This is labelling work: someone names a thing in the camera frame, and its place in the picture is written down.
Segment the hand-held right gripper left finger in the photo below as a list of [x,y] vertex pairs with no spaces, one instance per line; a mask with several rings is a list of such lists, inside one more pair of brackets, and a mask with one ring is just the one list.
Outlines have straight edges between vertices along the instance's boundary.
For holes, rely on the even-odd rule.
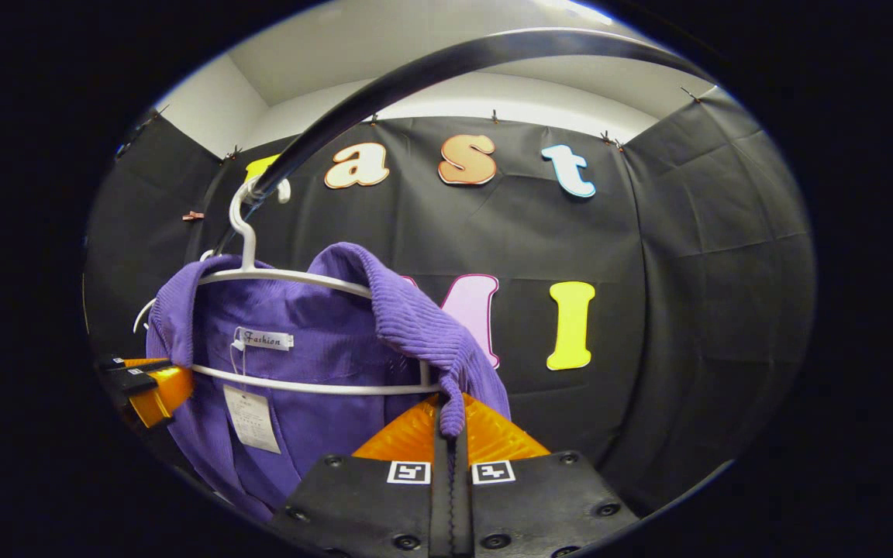
[[451,551],[450,442],[443,399],[400,415],[356,453],[313,465],[271,529],[319,557],[443,557]]

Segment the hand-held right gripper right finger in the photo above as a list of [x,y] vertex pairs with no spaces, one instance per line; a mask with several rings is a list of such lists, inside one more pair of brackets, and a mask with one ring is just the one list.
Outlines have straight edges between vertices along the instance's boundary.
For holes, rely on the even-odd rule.
[[451,485],[451,552],[578,557],[630,533],[639,517],[577,451],[552,453],[465,396]]

